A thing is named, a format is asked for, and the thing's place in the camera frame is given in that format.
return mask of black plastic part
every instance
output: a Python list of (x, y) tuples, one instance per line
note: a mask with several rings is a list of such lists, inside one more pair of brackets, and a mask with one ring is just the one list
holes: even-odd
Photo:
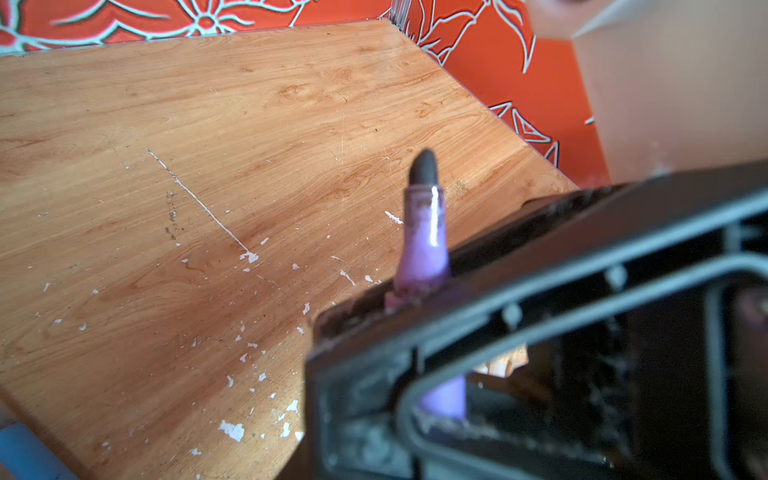
[[(320, 316), (306, 362), (311, 478), (746, 472), (734, 439), (749, 450), (768, 432), (733, 405), (733, 298), (768, 279), (768, 162), (578, 192), (520, 215), (452, 252), (455, 278), (440, 291), (386, 312), (385, 284)], [(521, 344), (521, 378), (543, 394), (470, 383), (463, 424), (415, 407)], [(765, 391), (749, 394), (766, 404)]]
[(437, 161), (431, 150), (423, 150), (411, 164), (408, 185), (437, 185)]

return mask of black rubber tip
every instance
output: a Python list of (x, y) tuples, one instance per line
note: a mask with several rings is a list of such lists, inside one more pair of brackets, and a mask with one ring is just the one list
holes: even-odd
[(408, 185), (437, 185), (437, 161), (431, 150), (424, 150), (413, 161)]

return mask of paint speck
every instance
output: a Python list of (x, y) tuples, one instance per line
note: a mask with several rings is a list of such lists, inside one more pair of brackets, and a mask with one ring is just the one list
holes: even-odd
[(253, 263), (253, 262), (255, 262), (256, 260), (259, 259), (259, 254), (258, 253), (246, 252), (246, 253), (243, 253), (242, 255), (240, 255), (240, 259), (241, 260), (243, 258), (245, 258), (245, 257), (248, 257), (248, 263)]
[(224, 420), (221, 421), (219, 430), (224, 430), (224, 433), (229, 435), (232, 440), (238, 443), (243, 439), (243, 435), (245, 434), (245, 429), (243, 428), (242, 423), (232, 425), (231, 423), (226, 423)]
[(386, 214), (386, 216), (387, 216), (387, 217), (391, 218), (391, 219), (392, 219), (392, 221), (394, 221), (394, 222), (395, 222), (395, 223), (397, 223), (398, 225), (402, 225), (402, 220), (400, 220), (398, 217), (395, 217), (394, 215), (392, 215), (392, 214), (391, 214), (390, 212), (388, 212), (388, 211), (385, 211), (384, 213)]
[(345, 272), (344, 270), (342, 270), (342, 271), (341, 271), (341, 276), (345, 276), (347, 280), (349, 280), (350, 282), (352, 282), (352, 285), (353, 285), (353, 286), (355, 286), (355, 285), (356, 285), (356, 283), (355, 283), (355, 282), (353, 282), (353, 280), (352, 280), (351, 278), (349, 278), (349, 274), (348, 274), (347, 272)]

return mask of white paint chip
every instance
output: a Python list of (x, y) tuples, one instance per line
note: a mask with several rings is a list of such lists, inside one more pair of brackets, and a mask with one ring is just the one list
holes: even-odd
[(232, 440), (238, 443), (243, 439), (243, 435), (245, 435), (245, 429), (243, 428), (242, 423), (232, 425), (231, 423), (226, 423), (224, 420), (222, 420), (221, 425), (219, 425), (219, 430), (224, 430), (224, 433), (229, 435)]
[(352, 285), (353, 285), (353, 286), (355, 286), (355, 285), (356, 285), (356, 283), (355, 283), (355, 282), (354, 282), (354, 281), (353, 281), (351, 278), (349, 278), (349, 274), (348, 274), (347, 272), (345, 272), (344, 270), (342, 270), (342, 271), (341, 271), (341, 276), (345, 276), (347, 280), (349, 280), (350, 282), (352, 282)]
[(392, 219), (392, 221), (394, 221), (394, 222), (395, 222), (395, 223), (397, 223), (398, 225), (402, 225), (402, 220), (400, 220), (398, 217), (395, 217), (394, 215), (392, 215), (392, 214), (391, 214), (390, 212), (388, 212), (388, 211), (384, 211), (384, 213), (386, 214), (386, 216), (387, 216), (387, 217), (391, 218), (391, 219)]

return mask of red wallpaper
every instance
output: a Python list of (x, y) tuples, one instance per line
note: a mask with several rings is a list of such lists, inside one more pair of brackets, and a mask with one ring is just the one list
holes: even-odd
[(412, 0), (404, 32), (579, 187), (610, 183), (571, 43), (524, 0)]
[(0, 0), (0, 54), (377, 18), (391, 0)]

